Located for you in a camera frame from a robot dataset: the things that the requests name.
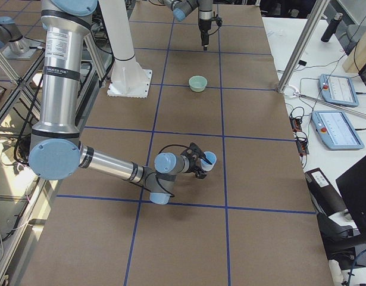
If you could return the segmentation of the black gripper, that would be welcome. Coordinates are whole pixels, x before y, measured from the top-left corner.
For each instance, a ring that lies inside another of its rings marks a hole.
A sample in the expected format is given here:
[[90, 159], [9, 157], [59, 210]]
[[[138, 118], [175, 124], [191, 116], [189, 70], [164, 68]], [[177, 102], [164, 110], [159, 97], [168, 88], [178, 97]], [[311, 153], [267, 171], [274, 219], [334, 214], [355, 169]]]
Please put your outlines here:
[[209, 31], [211, 30], [212, 22], [216, 22], [218, 27], [222, 26], [222, 18], [214, 11], [199, 11], [198, 14], [198, 26], [201, 34], [203, 50], [208, 49], [209, 45]]
[[199, 166], [200, 159], [202, 159], [202, 164], [215, 164], [215, 154], [204, 154], [194, 142], [191, 142], [182, 152], [182, 156], [184, 156], [189, 163], [185, 173], [194, 173], [196, 178], [205, 178], [207, 176], [207, 172]]

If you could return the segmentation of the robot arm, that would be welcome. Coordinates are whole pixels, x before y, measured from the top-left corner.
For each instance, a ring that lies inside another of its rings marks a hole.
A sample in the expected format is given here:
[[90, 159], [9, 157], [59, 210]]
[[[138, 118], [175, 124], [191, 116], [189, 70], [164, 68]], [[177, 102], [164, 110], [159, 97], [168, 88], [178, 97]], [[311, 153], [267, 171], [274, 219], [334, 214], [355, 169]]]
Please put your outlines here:
[[177, 21], [183, 21], [190, 13], [198, 9], [198, 28], [201, 36], [201, 45], [204, 51], [208, 49], [210, 36], [222, 26], [222, 18], [213, 10], [213, 1], [202, 0], [161, 0], [173, 12]]
[[196, 144], [181, 154], [160, 152], [154, 166], [140, 166], [111, 157], [80, 142], [75, 124], [80, 85], [82, 49], [89, 39], [93, 12], [101, 10], [112, 49], [113, 66], [105, 68], [91, 52], [102, 79], [109, 76], [110, 96], [145, 98], [152, 71], [136, 60], [124, 1], [43, 1], [41, 20], [46, 29], [45, 63], [40, 119], [32, 128], [29, 166], [39, 177], [61, 180], [78, 168], [93, 169], [149, 191], [155, 204], [165, 205], [173, 196], [176, 176], [193, 173], [206, 177], [217, 159]]

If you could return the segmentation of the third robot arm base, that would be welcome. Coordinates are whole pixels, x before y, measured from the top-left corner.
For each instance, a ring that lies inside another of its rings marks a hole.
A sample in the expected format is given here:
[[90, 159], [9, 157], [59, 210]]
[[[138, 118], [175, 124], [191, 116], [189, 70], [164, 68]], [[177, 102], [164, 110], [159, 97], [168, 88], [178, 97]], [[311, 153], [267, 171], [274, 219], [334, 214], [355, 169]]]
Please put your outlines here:
[[0, 51], [8, 60], [30, 60], [36, 51], [11, 17], [0, 17]]

